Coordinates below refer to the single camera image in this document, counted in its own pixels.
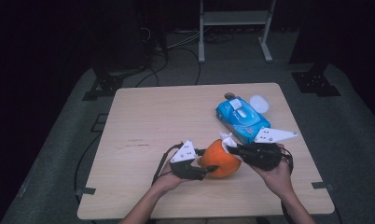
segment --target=shelf leg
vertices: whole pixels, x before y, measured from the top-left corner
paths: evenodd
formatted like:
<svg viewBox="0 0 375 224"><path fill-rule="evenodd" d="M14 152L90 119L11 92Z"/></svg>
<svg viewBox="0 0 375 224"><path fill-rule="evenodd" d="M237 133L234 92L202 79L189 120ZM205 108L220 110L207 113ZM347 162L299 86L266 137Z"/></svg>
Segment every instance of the shelf leg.
<svg viewBox="0 0 375 224"><path fill-rule="evenodd" d="M264 26L264 34L262 37L259 38L259 44L260 44L260 47L262 48L262 51L263 51L263 54L267 63L272 63L272 57L270 55L270 51L269 51L269 48L267 47L266 41L269 35L272 15L274 14L275 2L276 0L271 1L269 14L267 15L266 24Z"/></svg>
<svg viewBox="0 0 375 224"><path fill-rule="evenodd" d="M199 39L199 63L205 63L204 52L204 8L203 0L200 1L200 39Z"/></svg>

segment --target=wooden table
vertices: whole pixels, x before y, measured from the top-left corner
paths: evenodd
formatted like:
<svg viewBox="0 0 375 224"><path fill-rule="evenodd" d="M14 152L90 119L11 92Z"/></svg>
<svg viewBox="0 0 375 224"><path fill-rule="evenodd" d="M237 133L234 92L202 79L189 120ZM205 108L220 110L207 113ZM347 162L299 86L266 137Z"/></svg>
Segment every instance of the wooden table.
<svg viewBox="0 0 375 224"><path fill-rule="evenodd" d="M270 103L263 114L274 129L294 131L298 137L283 144L294 156L292 181L311 214L334 210L313 158L276 83L229 84L120 89L116 93L92 165L77 215L81 219L123 218L151 185L162 154L190 139L195 148L207 148L219 132L229 133L215 117L226 92L247 102L255 94ZM160 199L152 218L253 217L281 215L280 200L246 164L232 176L190 181Z"/></svg>

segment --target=floor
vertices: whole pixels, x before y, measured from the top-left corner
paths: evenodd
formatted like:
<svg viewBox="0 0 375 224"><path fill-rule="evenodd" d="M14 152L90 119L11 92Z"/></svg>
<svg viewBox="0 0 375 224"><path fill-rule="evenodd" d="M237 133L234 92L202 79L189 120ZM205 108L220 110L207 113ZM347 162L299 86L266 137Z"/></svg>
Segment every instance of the floor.
<svg viewBox="0 0 375 224"><path fill-rule="evenodd" d="M300 92L291 73L307 71L311 65L288 64L298 32L270 32L272 63L263 58L257 42L260 35L215 36L219 41L227 41L206 44L203 64L197 61L197 41L188 42L170 50L168 61L161 55L153 57L155 76L146 69L125 78L122 88L278 83L342 221L375 223L375 117L348 77L333 65L327 67L325 76L340 96L319 97ZM188 34L168 34L168 44L187 37ZM82 101L94 80L92 69L82 74L3 223L90 222L76 216L76 189L85 187L99 143L98 132L104 127L113 100L99 97ZM336 212L314 218L318 223L340 223ZM273 224L287 223L283 217L268 219Z"/></svg>

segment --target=blue wipes package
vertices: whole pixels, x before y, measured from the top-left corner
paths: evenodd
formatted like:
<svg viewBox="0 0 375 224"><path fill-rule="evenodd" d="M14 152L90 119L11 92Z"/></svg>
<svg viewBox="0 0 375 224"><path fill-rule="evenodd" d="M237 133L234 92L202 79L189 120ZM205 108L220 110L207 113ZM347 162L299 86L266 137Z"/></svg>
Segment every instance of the blue wipes package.
<svg viewBox="0 0 375 224"><path fill-rule="evenodd" d="M219 104L216 109L216 117L244 145L253 143L262 127L271 127L261 114L238 96Z"/></svg>

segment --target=black stand base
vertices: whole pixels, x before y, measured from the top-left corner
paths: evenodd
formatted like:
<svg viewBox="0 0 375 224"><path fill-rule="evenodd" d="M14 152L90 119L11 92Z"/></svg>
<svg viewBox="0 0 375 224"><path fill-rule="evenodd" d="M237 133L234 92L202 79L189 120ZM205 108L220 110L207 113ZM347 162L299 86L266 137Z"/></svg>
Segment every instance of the black stand base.
<svg viewBox="0 0 375 224"><path fill-rule="evenodd" d="M316 93L318 96L340 96L336 87L324 77L327 63L315 63L308 72L292 73L302 93Z"/></svg>
<svg viewBox="0 0 375 224"><path fill-rule="evenodd" d="M124 78L141 73L145 69L143 66L133 72L111 76L102 67L93 67L97 78L94 80L90 91L86 91L82 101L96 101L98 97L115 96L116 91L123 85Z"/></svg>

